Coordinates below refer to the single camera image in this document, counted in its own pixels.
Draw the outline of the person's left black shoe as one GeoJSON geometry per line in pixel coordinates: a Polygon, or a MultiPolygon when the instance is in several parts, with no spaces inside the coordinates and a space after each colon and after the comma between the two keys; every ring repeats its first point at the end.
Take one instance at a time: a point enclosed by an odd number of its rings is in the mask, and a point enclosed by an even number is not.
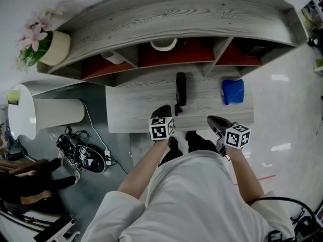
{"type": "Polygon", "coordinates": [[[183,156],[182,151],[179,149],[178,141],[175,137],[170,137],[169,148],[170,148],[169,153],[172,158],[183,156]]]}

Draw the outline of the person's right black shoe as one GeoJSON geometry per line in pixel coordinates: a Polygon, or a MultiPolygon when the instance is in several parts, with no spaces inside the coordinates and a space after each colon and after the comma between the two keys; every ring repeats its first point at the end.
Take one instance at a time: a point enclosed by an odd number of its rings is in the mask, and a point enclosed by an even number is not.
{"type": "Polygon", "coordinates": [[[185,135],[185,140],[189,146],[199,145],[202,137],[196,131],[188,131],[185,135]]]}

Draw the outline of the person's black shoe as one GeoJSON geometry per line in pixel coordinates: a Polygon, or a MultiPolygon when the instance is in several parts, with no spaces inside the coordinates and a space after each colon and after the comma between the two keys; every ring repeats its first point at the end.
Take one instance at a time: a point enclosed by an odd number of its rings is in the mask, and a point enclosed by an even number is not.
{"type": "Polygon", "coordinates": [[[188,131],[185,135],[185,140],[189,146],[199,145],[202,137],[196,131],[188,131]]]}
{"type": "Polygon", "coordinates": [[[170,148],[169,153],[172,158],[183,156],[182,151],[179,149],[178,141],[175,137],[170,137],[169,148],[170,148]]]}

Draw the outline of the black white striped frame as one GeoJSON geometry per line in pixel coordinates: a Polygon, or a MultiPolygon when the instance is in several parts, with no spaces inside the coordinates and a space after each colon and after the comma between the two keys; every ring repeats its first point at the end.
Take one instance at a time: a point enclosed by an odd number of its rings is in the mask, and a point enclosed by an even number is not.
{"type": "Polygon", "coordinates": [[[75,237],[81,234],[80,231],[74,232],[68,238],[64,237],[64,235],[74,225],[75,221],[71,216],[61,216],[50,226],[38,233],[34,240],[35,242],[73,242],[75,237]]]}

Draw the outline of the person's left forearm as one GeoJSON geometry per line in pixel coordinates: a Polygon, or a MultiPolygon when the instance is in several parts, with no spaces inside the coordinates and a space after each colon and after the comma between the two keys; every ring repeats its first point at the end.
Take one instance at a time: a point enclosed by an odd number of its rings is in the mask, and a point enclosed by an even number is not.
{"type": "Polygon", "coordinates": [[[167,148],[168,140],[155,142],[122,181],[118,191],[140,199],[167,148]]]}

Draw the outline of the person's white shirt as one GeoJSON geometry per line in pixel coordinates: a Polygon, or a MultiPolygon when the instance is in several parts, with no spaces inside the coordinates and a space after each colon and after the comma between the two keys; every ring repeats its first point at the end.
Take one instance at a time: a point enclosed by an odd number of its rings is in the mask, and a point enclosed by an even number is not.
{"type": "Polygon", "coordinates": [[[219,155],[196,151],[158,167],[145,202],[108,192],[81,242],[267,242],[295,233],[279,201],[248,205],[219,155]]]}

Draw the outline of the black pen holder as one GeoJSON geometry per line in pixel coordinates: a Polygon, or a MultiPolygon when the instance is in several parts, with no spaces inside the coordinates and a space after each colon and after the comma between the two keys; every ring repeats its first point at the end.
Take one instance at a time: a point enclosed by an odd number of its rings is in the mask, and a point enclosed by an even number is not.
{"type": "Polygon", "coordinates": [[[236,43],[245,56],[261,57],[272,48],[272,43],[266,40],[239,38],[236,43]]]}

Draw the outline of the person's right forearm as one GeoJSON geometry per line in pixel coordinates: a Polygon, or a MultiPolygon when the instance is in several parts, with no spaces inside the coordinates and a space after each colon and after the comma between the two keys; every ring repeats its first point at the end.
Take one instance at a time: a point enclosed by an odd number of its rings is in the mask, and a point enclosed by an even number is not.
{"type": "Polygon", "coordinates": [[[226,147],[226,153],[231,160],[242,199],[247,204],[251,204],[262,198],[264,196],[262,186],[242,151],[233,147],[226,147]]]}

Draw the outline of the black helmet with gear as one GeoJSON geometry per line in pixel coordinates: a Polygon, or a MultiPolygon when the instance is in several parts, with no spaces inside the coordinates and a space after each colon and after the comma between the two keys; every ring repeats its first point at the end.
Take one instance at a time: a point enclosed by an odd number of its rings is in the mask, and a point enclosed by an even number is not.
{"type": "Polygon", "coordinates": [[[106,170],[106,161],[103,155],[93,146],[86,144],[89,133],[80,130],[73,133],[70,126],[59,136],[56,146],[67,162],[77,170],[85,169],[94,173],[103,173],[106,170]]]}

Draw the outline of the white bowl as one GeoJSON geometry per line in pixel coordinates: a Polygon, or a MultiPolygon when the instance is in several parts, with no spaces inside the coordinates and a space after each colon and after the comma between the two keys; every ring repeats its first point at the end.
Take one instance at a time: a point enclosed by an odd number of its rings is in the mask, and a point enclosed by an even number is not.
{"type": "Polygon", "coordinates": [[[177,38],[172,39],[161,39],[161,40],[155,40],[151,41],[150,45],[157,51],[170,51],[173,48],[175,48],[177,44],[177,38]]]}

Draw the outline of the green tissue box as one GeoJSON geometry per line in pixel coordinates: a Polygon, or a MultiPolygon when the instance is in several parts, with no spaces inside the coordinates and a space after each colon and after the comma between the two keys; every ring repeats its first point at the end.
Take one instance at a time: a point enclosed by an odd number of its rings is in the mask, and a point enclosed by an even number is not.
{"type": "Polygon", "coordinates": [[[19,105],[21,92],[19,90],[10,90],[7,92],[7,101],[11,105],[19,105]]]}

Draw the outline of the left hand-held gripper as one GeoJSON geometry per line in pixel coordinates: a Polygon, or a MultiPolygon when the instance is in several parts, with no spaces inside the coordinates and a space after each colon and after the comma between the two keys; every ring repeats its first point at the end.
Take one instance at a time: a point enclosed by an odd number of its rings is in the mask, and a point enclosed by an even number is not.
{"type": "Polygon", "coordinates": [[[148,128],[153,141],[168,140],[172,135],[175,128],[171,116],[172,110],[170,105],[164,105],[161,109],[158,108],[152,113],[148,121],[148,128]]]}

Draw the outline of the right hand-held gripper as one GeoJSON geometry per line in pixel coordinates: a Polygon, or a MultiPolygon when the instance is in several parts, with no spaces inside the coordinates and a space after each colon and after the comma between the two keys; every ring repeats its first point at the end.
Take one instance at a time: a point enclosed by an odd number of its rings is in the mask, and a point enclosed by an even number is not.
{"type": "Polygon", "coordinates": [[[251,129],[241,125],[233,124],[226,118],[208,116],[207,123],[212,131],[219,137],[217,150],[222,157],[226,157],[226,147],[242,149],[249,143],[251,129]]]}

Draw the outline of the blue cloth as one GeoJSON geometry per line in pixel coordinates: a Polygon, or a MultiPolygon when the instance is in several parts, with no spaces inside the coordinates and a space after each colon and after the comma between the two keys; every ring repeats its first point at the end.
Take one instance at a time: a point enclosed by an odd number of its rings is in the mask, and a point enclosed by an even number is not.
{"type": "Polygon", "coordinates": [[[225,105],[244,102],[244,82],[240,80],[222,81],[223,100],[225,105]]]}

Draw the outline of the brown wooden bench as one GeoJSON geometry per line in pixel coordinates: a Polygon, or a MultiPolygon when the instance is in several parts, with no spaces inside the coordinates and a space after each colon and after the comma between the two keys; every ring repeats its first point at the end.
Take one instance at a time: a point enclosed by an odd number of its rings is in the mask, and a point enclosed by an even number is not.
{"type": "Polygon", "coordinates": [[[42,159],[38,161],[31,161],[27,158],[9,161],[0,160],[0,173],[9,173],[12,175],[27,173],[29,171],[38,171],[42,167],[48,165],[49,161],[47,159],[42,159]]]}

